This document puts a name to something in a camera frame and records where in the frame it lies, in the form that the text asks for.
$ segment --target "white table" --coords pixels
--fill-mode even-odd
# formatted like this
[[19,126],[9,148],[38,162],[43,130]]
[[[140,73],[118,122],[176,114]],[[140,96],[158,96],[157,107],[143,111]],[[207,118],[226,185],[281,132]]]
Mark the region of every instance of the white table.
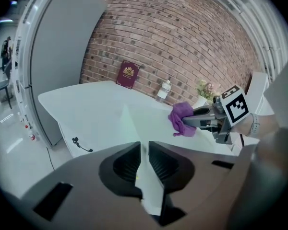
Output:
[[57,89],[38,97],[59,123],[73,157],[87,152],[72,143],[77,137],[85,149],[107,149],[128,142],[141,142],[141,165],[136,186],[142,189],[143,206],[160,214],[163,188],[148,161],[148,141],[161,141],[192,150],[232,155],[226,145],[216,144],[208,131],[195,136],[174,137],[168,115],[172,107],[112,81],[86,83]]

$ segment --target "water bottle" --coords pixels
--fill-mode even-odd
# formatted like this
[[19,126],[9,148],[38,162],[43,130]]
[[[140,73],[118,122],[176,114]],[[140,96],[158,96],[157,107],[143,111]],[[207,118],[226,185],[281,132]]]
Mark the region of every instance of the water bottle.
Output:
[[163,103],[165,98],[168,95],[168,92],[171,90],[171,86],[172,86],[172,84],[171,84],[170,80],[167,80],[166,82],[164,82],[162,84],[161,89],[159,90],[159,92],[156,96],[156,101]]

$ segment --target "person in black clothing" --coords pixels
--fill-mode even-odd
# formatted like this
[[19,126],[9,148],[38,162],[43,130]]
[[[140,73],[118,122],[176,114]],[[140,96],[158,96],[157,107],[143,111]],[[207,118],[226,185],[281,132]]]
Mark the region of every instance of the person in black clothing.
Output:
[[2,44],[1,58],[2,58],[2,71],[4,72],[5,65],[9,62],[9,41],[11,37],[8,36]]

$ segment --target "bracelet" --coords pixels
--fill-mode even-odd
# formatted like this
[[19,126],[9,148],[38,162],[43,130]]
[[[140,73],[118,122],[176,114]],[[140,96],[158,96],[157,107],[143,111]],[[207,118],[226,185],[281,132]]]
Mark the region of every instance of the bracelet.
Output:
[[249,134],[247,136],[248,137],[252,137],[252,138],[256,138],[257,134],[259,132],[260,123],[259,123],[257,114],[251,113],[251,115],[253,116],[253,123],[252,123],[252,126],[251,126],[251,130],[250,130],[250,132],[249,132]]

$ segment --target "maroon book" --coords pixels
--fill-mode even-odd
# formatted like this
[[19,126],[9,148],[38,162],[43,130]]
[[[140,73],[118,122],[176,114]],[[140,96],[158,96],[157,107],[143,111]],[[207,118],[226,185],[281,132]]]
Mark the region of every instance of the maroon book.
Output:
[[116,79],[116,84],[132,89],[140,66],[124,60],[120,66],[120,71]]

